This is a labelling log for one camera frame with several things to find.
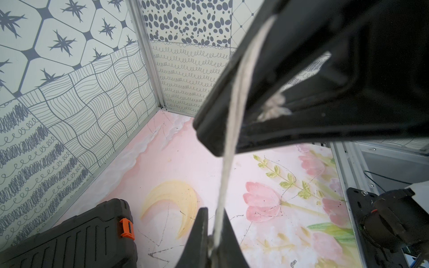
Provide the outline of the beige bag drawstring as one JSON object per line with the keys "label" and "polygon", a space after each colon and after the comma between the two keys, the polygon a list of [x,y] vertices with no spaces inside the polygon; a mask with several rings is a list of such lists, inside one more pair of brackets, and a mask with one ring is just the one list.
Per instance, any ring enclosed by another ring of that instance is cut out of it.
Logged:
{"label": "beige bag drawstring", "polygon": [[226,121],[225,147],[222,161],[221,184],[217,202],[215,222],[213,227],[213,245],[209,251],[213,257],[221,243],[223,230],[224,209],[226,205],[226,194],[232,163],[236,154],[240,130],[244,119],[246,102],[251,88],[252,76],[260,57],[261,49],[265,43],[268,33],[277,20],[277,15],[270,16],[251,39],[249,47],[245,50],[235,75],[231,91],[229,114]]}

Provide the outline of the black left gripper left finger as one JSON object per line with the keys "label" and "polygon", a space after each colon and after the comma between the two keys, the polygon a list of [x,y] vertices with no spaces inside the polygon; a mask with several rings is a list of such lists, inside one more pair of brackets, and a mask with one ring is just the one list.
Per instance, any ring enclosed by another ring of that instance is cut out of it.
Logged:
{"label": "black left gripper left finger", "polygon": [[175,268],[205,268],[208,264],[208,208],[200,208]]}

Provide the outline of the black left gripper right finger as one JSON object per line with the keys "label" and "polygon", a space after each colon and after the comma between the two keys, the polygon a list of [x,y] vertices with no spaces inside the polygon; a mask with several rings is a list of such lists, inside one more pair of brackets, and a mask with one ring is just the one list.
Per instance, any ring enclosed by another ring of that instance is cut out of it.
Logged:
{"label": "black left gripper right finger", "polygon": [[214,246],[215,268],[249,268],[240,249],[226,210],[223,211],[222,228],[214,229],[215,235],[220,235],[220,243]]}

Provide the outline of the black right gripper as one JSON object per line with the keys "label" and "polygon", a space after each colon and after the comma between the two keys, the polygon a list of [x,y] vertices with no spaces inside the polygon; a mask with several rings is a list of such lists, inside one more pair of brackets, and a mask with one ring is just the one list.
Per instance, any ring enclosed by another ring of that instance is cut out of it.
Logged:
{"label": "black right gripper", "polygon": [[427,1],[265,1],[194,119],[213,155],[224,152],[239,67],[269,21],[243,77],[250,90],[237,153],[429,135]]}

